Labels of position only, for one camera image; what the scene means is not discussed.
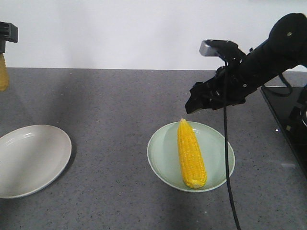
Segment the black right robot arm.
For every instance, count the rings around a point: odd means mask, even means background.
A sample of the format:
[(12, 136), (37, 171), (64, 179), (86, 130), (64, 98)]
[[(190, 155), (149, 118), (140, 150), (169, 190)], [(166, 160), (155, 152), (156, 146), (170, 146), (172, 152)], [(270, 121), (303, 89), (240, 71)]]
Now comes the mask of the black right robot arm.
[(200, 54), (219, 57), (225, 65), (213, 78), (194, 84), (186, 112), (243, 104), (266, 82), (288, 69), (307, 65), (307, 17), (302, 13), (285, 15), (273, 26), (268, 39), (248, 54), (234, 42), (212, 39), (202, 41)]

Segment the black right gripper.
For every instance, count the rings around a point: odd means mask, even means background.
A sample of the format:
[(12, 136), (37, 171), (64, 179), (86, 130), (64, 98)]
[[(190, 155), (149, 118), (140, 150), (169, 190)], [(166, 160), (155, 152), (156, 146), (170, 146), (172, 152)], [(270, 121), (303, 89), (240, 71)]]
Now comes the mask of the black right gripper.
[(187, 114), (243, 104), (245, 98), (260, 86), (260, 63), (251, 53), (246, 55), (236, 43), (228, 41), (222, 60), (224, 66), (219, 67), (211, 79), (197, 82), (190, 89), (185, 104)]

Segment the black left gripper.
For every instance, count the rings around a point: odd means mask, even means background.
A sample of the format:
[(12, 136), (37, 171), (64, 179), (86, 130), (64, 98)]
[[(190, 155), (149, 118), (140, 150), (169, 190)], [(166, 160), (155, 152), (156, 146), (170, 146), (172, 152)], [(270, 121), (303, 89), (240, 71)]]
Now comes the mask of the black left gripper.
[(6, 52), (6, 42), (18, 43), (19, 29), (12, 23), (0, 22), (0, 53)]

